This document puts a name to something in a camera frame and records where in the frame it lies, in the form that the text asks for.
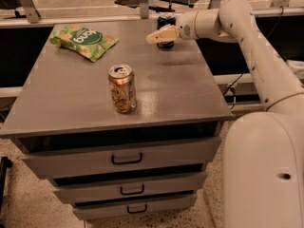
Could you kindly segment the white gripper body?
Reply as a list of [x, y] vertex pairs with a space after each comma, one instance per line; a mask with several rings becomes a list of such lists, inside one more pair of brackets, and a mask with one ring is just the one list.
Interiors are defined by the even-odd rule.
[[196, 40], [196, 11], [188, 11], [178, 16], [176, 26], [180, 30], [180, 37], [185, 40]]

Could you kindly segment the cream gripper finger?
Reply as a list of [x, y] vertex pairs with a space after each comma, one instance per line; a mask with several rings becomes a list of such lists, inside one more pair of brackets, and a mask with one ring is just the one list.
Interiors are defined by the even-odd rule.
[[180, 37], [180, 30], [175, 25], [166, 25], [146, 36], [148, 44], [168, 43]]

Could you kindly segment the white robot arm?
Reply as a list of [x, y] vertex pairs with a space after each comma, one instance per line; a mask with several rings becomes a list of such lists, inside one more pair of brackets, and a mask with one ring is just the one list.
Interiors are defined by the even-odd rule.
[[178, 38], [237, 43], [263, 106], [225, 137], [224, 228], [304, 228], [304, 85], [259, 30], [250, 3], [186, 12], [146, 40]]

